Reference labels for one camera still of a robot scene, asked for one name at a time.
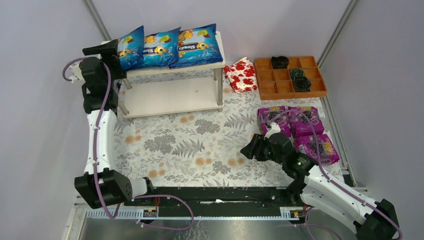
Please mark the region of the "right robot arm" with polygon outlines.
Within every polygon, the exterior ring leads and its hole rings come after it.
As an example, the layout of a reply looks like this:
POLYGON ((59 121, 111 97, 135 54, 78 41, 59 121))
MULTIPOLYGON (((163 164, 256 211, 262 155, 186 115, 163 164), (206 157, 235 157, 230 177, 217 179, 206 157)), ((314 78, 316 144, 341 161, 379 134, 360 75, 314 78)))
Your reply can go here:
POLYGON ((312 157, 297 151, 284 133, 254 134, 240 150, 247 159, 281 165, 293 179, 287 189, 350 229, 358 240, 400 240, 403 234, 394 205, 376 201, 334 178, 312 157))

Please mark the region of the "blue Slendy candy bag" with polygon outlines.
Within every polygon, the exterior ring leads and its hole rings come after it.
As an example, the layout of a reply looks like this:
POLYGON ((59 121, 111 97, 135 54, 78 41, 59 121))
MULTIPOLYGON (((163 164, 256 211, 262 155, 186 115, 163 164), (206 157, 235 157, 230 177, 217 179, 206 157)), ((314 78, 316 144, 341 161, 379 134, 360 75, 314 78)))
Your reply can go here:
POLYGON ((179 60, 178 40, 181 27, 144 37, 143 60, 137 68, 166 67, 179 60))
POLYGON ((123 70, 129 70, 144 59, 144 44, 143 25, 117 39, 117 55, 123 70))

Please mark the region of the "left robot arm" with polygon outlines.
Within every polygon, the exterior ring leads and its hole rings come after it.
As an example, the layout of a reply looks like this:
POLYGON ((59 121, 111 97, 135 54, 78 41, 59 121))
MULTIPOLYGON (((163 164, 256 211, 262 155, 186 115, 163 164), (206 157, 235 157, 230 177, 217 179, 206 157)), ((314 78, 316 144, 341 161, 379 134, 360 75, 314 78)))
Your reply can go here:
POLYGON ((117 39, 84 48, 84 57, 66 66, 71 71, 67 81, 84 81, 81 90, 89 127, 89 147, 83 175, 74 179, 74 187, 93 209, 125 203, 153 191, 148 177, 129 179, 114 169, 112 136, 117 110, 123 107, 114 90, 114 80, 127 76, 118 48, 117 39))

